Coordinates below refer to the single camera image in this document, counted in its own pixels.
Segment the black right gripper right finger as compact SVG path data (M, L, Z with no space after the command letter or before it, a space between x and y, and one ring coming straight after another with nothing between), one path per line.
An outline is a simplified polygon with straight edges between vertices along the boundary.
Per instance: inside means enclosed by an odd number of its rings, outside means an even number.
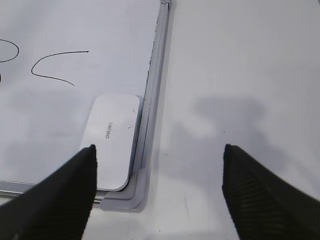
M224 148L222 192L241 240L320 238L320 202L237 145Z

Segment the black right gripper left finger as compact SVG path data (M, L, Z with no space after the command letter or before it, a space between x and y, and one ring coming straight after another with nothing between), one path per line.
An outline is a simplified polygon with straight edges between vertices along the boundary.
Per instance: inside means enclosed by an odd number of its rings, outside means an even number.
M2 240L80 240L97 190L95 145L0 207Z

